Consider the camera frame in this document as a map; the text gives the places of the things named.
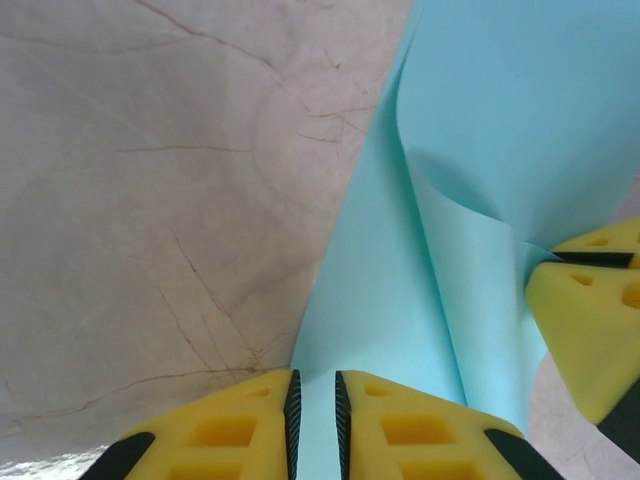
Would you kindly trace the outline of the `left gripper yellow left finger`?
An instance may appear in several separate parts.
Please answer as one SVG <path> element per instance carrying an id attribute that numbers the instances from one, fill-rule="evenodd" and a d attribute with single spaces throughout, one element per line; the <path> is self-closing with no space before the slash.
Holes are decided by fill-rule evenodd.
<path id="1" fill-rule="evenodd" d="M 90 479 L 294 479 L 300 374 L 275 370 L 146 421 L 111 444 Z"/>

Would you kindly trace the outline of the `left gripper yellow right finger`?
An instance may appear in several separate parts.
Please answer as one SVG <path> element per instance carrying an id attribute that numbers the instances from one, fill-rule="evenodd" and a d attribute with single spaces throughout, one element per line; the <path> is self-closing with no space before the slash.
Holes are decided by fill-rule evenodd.
<path id="1" fill-rule="evenodd" d="M 361 371 L 335 374 L 344 479 L 558 479 L 511 423 Z"/>

